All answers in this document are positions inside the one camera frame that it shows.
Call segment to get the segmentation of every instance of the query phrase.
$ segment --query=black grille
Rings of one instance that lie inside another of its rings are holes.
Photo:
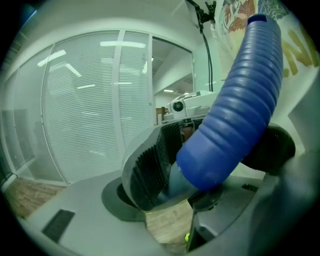
[[[179,124],[166,125],[161,129],[156,144],[144,151],[135,162],[133,172],[152,205],[168,185],[170,167],[181,147]]]
[[[242,186],[242,188],[245,189],[245,190],[252,191],[252,192],[257,192],[258,191],[258,187],[254,186],[254,185],[250,185],[250,184],[244,184]]]
[[[45,226],[42,233],[57,243],[74,216],[75,213],[72,211],[59,210]]]

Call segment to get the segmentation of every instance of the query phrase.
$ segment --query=black cable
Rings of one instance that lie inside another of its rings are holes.
[[[206,36],[205,36],[203,31],[201,31],[201,34],[203,36],[206,52],[207,52],[207,55],[208,55],[209,90],[210,90],[210,92],[213,92],[214,91],[214,88],[213,88],[214,74],[213,74],[213,68],[212,68],[212,61],[211,61],[211,54],[210,54],[209,44],[208,44],[207,38],[206,38]]]

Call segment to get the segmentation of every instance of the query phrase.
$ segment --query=fluorescent light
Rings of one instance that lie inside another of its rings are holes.
[[[65,64],[65,66],[77,77],[82,77],[82,75],[70,63]]]
[[[113,58],[101,58],[100,61],[101,61],[101,63],[110,64],[110,65],[112,65],[114,63]]]
[[[127,47],[136,47],[136,48],[146,48],[145,43],[141,42],[128,42],[128,41],[103,41],[100,42],[100,46],[127,46]]]
[[[66,62],[65,61],[60,62],[60,63],[55,64],[55,65],[52,65],[52,66],[50,66],[49,73],[53,72],[55,70],[58,70],[58,69],[60,69],[62,67],[65,67],[65,66],[66,66]]]
[[[94,87],[94,86],[96,86],[96,85],[95,84],[83,85],[83,86],[77,87],[77,89],[90,88],[90,87]]]
[[[212,82],[212,84],[216,84],[216,83],[217,83],[217,81],[213,81],[213,82]],[[208,86],[209,84],[206,83],[205,85]]]
[[[89,116],[99,116],[99,113],[82,111],[82,114]]]
[[[118,82],[117,84],[119,86],[129,86],[129,85],[132,85],[132,82]]]
[[[143,67],[143,69],[142,69],[142,73],[143,74],[146,74],[148,72],[148,62],[146,61],[145,63],[144,63],[144,67]]]
[[[66,51],[65,50],[59,50],[55,53],[52,53],[50,56],[46,57],[45,59],[41,60],[39,63],[38,63],[38,66],[39,67],[42,67],[43,65],[45,65],[46,63],[58,58],[58,57],[61,57],[63,55],[66,54]]]

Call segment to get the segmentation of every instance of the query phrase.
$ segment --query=wooden floor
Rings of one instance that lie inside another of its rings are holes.
[[[44,203],[52,199],[64,187],[16,178],[4,192],[13,212],[26,219]],[[188,201],[164,210],[146,214],[146,226],[150,234],[171,255],[185,253],[185,236],[189,233],[193,210]]]
[[[45,202],[64,189],[63,186],[48,185],[23,178],[16,178],[4,192],[12,211],[26,219]]]

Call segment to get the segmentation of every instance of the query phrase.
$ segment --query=blue corrugated hose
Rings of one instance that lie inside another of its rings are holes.
[[[214,188],[249,154],[268,127],[282,78],[280,28],[271,17],[253,15],[208,115],[177,154],[191,184],[203,191]]]

